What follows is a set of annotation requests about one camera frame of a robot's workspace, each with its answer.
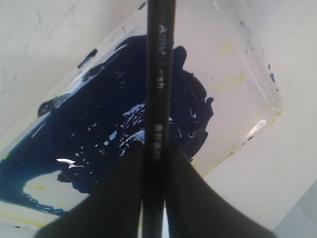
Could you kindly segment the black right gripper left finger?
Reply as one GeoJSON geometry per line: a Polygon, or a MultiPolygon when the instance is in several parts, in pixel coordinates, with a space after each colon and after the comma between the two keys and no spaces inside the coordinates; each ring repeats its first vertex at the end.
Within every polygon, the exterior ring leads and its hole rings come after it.
{"type": "Polygon", "coordinates": [[[106,181],[37,238],[136,238],[142,199],[144,146],[134,142],[106,181]]]}

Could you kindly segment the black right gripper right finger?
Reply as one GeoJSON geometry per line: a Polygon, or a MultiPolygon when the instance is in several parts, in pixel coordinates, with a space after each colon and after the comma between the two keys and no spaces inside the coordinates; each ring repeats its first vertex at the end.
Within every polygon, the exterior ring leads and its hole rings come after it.
{"type": "Polygon", "coordinates": [[[222,199],[171,144],[166,161],[166,210],[171,238],[273,238],[275,234],[222,199]]]}

